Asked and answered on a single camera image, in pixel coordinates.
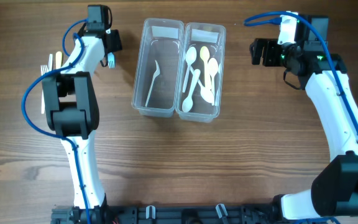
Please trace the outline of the white fork diagonal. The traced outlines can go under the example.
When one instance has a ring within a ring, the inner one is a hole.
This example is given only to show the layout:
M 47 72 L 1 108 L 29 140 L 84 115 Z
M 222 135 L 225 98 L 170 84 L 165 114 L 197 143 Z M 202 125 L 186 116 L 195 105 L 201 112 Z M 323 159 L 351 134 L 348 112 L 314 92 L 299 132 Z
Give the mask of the white fork diagonal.
M 155 71 L 154 71 L 154 73 L 152 75 L 152 81 L 151 81 L 151 84 L 150 84 L 149 92 L 147 94 L 147 99 L 146 99 L 146 102 L 145 102 L 146 107 L 148 107 L 148 105 L 149 105 L 149 101 L 150 101 L 150 97 L 151 97 L 152 90 L 153 90 L 153 87 L 154 87 L 155 79 L 159 75 L 160 75 L 160 68 L 159 68 L 158 62 L 155 60 Z

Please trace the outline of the yellow plastic fork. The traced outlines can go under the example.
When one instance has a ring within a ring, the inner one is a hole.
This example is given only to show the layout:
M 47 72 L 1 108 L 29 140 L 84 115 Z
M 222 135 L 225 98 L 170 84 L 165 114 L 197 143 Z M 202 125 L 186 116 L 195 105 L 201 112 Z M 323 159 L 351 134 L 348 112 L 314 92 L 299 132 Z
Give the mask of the yellow plastic fork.
M 62 67 L 62 63 L 63 63 L 63 52 L 58 51 L 55 54 L 55 68 L 59 69 Z

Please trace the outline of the white plastic spoon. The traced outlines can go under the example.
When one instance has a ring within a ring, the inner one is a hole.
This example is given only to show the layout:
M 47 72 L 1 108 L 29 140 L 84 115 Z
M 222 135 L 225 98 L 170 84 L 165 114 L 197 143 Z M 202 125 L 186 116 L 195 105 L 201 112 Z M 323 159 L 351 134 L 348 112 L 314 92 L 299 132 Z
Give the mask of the white plastic spoon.
M 192 96 L 193 96 L 193 92 L 195 90 L 195 87 L 197 85 L 197 82 L 199 80 L 200 74 L 201 74 L 201 71 L 199 69 L 195 69 L 194 72 L 193 72 L 193 76 L 192 76 L 188 96 L 183 100 L 183 104 L 182 104 L 182 111 L 185 112 L 185 113 L 189 112 L 193 107 Z
M 191 68 L 191 65 L 195 61 L 196 61 L 196 49 L 195 49 L 195 47 L 190 47 L 187 50 L 186 55 L 185 55 L 185 62 L 187 64 L 187 68 L 186 68 L 185 77 L 184 77 L 184 81 L 183 81 L 183 88 L 182 88 L 183 93 L 186 92 L 190 68 Z
M 190 71 L 192 72 L 192 74 L 197 74 L 198 76 L 201 75 L 201 71 L 199 69 L 193 69 L 193 67 L 190 67 Z M 207 103 L 210 103 L 210 104 L 214 105 L 213 93 L 209 89 L 207 89 L 205 86 L 203 86 L 203 84 L 201 83 L 200 80 L 198 80 L 198 84 L 200 86 L 200 95 L 201 95 L 201 97 Z
M 208 68 L 209 68 L 209 74 L 211 77 L 211 92 L 213 94 L 213 105 L 216 105 L 216 92 L 215 92 L 215 76 L 218 73 L 218 69 L 219 69 L 219 65 L 218 62 L 215 58 L 210 58 L 210 60 L 208 61 Z

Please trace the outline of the yellow plastic spoon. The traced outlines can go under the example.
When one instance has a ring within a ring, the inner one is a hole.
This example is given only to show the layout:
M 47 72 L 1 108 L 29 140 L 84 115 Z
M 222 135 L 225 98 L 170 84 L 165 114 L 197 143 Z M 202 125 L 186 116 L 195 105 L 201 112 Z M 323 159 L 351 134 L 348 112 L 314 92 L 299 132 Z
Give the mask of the yellow plastic spoon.
M 200 49 L 200 58 L 204 63 L 204 85 L 207 89 L 211 89 L 211 77 L 208 70 L 208 60 L 209 60 L 210 54 L 207 46 L 202 46 Z

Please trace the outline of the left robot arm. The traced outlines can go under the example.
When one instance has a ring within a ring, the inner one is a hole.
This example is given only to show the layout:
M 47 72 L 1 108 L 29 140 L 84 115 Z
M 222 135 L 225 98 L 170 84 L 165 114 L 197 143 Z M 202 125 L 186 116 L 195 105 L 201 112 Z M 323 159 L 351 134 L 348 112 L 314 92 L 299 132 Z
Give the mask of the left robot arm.
M 42 80 L 47 124 L 66 151 L 75 193 L 73 207 L 54 209 L 51 222 L 113 223 L 94 152 L 99 107 L 91 77 L 122 45 L 108 6 L 89 5 L 81 25 L 67 61 Z

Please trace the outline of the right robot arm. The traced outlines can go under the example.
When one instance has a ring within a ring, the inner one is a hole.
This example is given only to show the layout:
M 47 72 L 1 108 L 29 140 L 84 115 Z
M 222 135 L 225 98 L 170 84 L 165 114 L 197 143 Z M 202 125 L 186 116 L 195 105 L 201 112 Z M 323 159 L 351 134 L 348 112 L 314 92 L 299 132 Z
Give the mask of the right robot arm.
M 358 107 L 341 56 L 328 49 L 326 16 L 274 11 L 247 18 L 247 27 L 278 25 L 277 39 L 255 39 L 254 65 L 283 67 L 316 108 L 329 146 L 330 162 L 308 190 L 277 195 L 269 204 L 251 205 L 270 223 L 335 222 L 358 217 Z

